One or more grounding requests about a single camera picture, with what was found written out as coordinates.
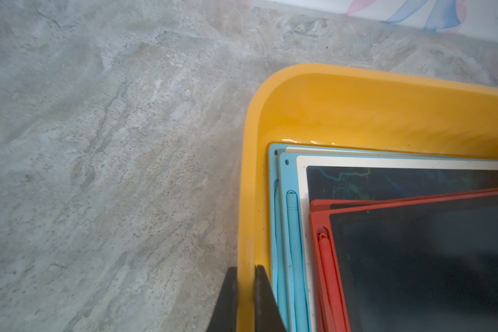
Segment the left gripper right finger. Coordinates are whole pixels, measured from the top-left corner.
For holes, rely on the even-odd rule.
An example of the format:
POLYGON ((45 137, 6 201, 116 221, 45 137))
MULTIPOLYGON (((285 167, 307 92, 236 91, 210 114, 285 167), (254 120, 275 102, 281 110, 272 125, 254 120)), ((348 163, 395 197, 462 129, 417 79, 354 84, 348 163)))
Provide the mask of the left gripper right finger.
POLYGON ((271 283, 263 266, 255 267, 255 331, 286 332, 271 283))

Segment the yellow plastic storage box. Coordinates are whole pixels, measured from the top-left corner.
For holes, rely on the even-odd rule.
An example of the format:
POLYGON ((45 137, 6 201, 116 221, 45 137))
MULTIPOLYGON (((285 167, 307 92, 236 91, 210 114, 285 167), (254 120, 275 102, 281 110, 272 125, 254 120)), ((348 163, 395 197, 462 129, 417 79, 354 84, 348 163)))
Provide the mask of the yellow plastic storage box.
POLYGON ((238 331, 255 330, 255 269, 271 266, 273 142, 498 160, 498 89, 327 64, 269 77, 251 100, 243 135, 238 331))

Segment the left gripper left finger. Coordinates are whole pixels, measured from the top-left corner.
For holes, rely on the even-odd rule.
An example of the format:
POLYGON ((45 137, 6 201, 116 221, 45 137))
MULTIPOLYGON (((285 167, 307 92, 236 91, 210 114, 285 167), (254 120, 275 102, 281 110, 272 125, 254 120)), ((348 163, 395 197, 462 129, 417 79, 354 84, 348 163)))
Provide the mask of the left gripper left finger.
POLYGON ((237 326, 237 268, 231 266, 225 274, 207 332, 235 332, 237 326))

